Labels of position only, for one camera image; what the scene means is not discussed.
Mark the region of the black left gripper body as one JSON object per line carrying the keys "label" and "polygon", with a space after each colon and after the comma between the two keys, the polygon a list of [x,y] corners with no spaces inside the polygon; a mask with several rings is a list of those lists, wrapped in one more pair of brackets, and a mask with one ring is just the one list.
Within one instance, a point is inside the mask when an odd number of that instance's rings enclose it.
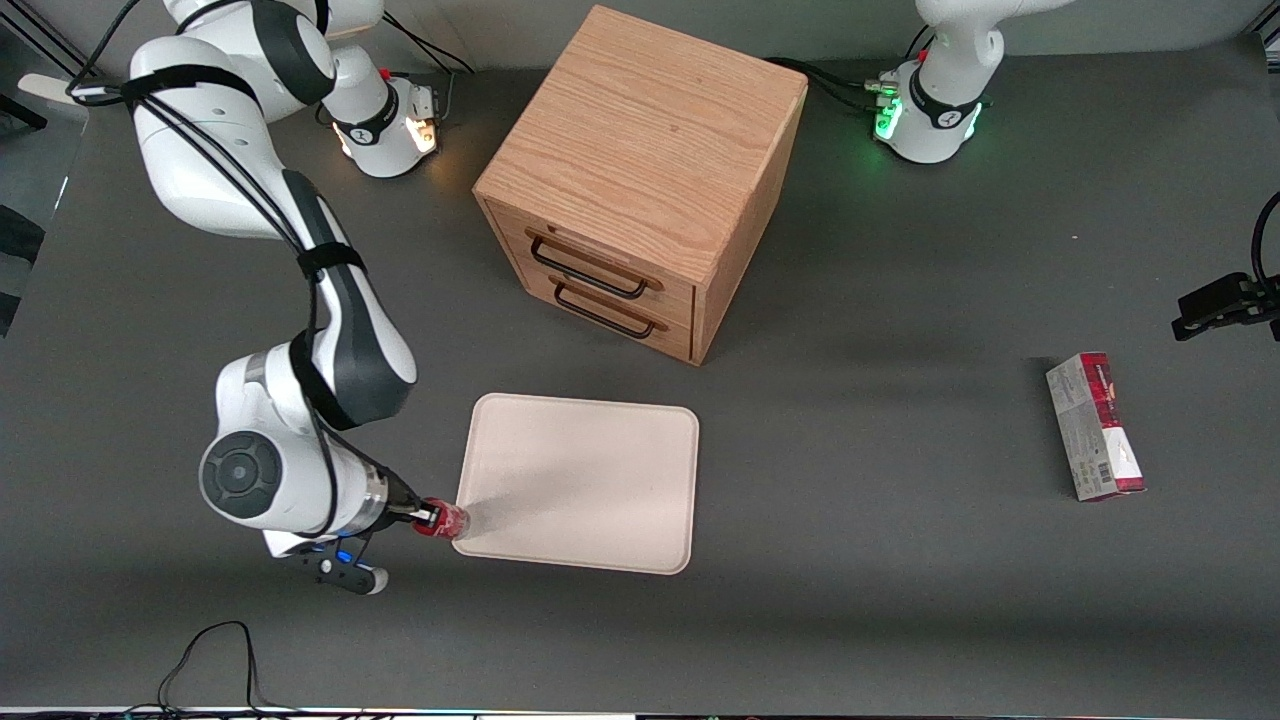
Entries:
{"label": "black left gripper body", "polygon": [[1275,342],[1280,341],[1279,329],[1279,288],[1277,278],[1263,277],[1261,279],[1248,279],[1248,284],[1242,282],[1242,288],[1248,287],[1253,299],[1242,311],[1240,323],[1243,325],[1266,324]]}

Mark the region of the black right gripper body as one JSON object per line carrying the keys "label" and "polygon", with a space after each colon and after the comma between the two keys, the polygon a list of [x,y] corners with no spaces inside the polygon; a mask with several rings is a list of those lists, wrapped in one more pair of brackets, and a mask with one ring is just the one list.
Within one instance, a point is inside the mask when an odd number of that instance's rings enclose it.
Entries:
{"label": "black right gripper body", "polygon": [[393,470],[385,470],[384,479],[387,480],[384,528],[396,523],[412,523],[422,509],[422,500]]}

